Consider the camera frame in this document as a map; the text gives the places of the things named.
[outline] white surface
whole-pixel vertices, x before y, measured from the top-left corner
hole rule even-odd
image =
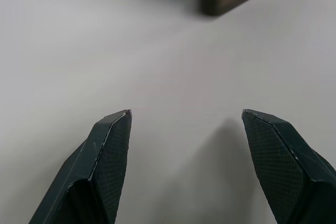
[[[275,223],[243,108],[290,121],[336,166],[336,2],[209,19],[196,1],[0,0],[0,223],[28,223],[94,122],[122,109],[117,224]]]

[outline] white table surface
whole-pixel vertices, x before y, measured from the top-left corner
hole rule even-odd
[[[242,109],[336,166],[336,1],[0,0],[0,223],[28,223],[63,161],[132,109],[117,224],[276,223]]]

